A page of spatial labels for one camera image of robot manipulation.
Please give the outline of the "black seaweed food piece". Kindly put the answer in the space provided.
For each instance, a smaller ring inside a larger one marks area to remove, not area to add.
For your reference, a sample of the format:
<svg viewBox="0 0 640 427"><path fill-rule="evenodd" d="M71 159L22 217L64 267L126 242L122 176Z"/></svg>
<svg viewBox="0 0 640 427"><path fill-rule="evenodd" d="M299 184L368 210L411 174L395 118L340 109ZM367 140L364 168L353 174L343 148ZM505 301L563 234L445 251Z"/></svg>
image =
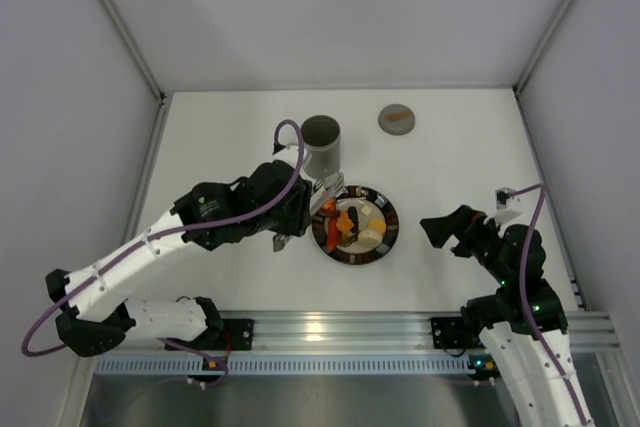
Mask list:
<svg viewBox="0 0 640 427"><path fill-rule="evenodd" d="M360 230L360 213L356 206L350 206L347 208L347 214L352 222L351 231L358 232Z"/></svg>

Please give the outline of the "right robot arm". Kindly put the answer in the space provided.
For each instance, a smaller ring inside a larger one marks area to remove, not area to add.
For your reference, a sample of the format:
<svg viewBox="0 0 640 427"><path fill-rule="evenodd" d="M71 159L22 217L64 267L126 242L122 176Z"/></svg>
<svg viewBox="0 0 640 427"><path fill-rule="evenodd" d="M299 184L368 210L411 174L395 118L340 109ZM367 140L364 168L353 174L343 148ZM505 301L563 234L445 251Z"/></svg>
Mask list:
<svg viewBox="0 0 640 427"><path fill-rule="evenodd" d="M562 303L544 278L546 252L533 225L506 229L462 205L420 225L431 245L473 258L498 282L495 293L461 309L470 339L485 347L524 426L592 426L570 349Z"/></svg>

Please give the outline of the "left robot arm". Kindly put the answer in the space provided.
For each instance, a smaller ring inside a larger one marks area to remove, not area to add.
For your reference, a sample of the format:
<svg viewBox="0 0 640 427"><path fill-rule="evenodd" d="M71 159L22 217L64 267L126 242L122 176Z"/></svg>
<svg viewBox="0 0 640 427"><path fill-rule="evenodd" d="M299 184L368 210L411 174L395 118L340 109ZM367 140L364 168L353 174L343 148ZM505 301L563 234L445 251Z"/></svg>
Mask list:
<svg viewBox="0 0 640 427"><path fill-rule="evenodd" d="M154 339L193 350L222 347L225 327L211 299L148 301L136 292L191 256L262 231L303 236L311 223L312 188L283 161L263 163L232 183L199 183L154 225L96 264L52 271L46 285L61 311L55 319L60 340L80 357Z"/></svg>

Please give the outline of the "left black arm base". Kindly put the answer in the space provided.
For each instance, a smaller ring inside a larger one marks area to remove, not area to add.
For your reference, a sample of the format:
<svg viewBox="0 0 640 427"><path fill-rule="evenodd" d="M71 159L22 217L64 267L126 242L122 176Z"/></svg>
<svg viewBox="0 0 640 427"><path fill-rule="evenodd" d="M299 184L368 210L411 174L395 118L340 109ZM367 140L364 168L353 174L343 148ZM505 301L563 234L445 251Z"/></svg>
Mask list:
<svg viewBox="0 0 640 427"><path fill-rule="evenodd" d="M250 351L254 334L254 320L249 318L222 319L208 327L192 341L170 339L172 345L164 345L169 351L177 351L178 345L198 351Z"/></svg>

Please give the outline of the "orange carrot flower piece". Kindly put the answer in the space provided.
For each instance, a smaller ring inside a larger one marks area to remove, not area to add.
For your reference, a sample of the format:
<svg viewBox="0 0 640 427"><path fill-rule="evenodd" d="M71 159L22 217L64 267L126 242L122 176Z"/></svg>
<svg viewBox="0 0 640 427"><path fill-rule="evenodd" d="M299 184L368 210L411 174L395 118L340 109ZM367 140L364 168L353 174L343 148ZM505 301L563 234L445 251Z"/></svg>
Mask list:
<svg viewBox="0 0 640 427"><path fill-rule="evenodd" d="M332 213L337 211L337 202L335 198L329 199L321 208L325 213Z"/></svg>

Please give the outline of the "orange fried food piece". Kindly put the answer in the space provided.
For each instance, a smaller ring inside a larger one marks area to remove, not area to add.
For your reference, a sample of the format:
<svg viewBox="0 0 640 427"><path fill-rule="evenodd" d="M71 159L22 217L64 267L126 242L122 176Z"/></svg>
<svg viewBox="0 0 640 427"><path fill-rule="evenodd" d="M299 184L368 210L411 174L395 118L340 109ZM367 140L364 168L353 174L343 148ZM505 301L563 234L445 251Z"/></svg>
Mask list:
<svg viewBox="0 0 640 427"><path fill-rule="evenodd" d="M352 233L355 224L347 211L339 212L336 227L343 236L349 236Z"/></svg>

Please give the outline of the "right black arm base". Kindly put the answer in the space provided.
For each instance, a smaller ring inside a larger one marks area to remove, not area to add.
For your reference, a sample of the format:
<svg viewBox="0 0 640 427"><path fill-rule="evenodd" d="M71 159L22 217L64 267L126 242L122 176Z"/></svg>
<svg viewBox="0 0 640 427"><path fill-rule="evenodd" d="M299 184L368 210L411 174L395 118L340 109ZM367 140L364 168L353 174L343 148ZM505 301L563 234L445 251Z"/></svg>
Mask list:
<svg viewBox="0 0 640 427"><path fill-rule="evenodd" d="M440 350L480 349L483 344L473 326L459 316L430 319L433 345Z"/></svg>

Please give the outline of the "red sausage piece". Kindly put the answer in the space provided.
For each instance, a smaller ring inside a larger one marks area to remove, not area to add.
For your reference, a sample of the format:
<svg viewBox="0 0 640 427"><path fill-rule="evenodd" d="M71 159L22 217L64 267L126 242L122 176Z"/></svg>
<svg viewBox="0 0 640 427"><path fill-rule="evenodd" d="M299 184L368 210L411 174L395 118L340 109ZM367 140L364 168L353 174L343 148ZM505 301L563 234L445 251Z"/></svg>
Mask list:
<svg viewBox="0 0 640 427"><path fill-rule="evenodd" d="M342 234L339 230L330 229L327 232L326 250L333 252L339 246L341 238Z"/></svg>

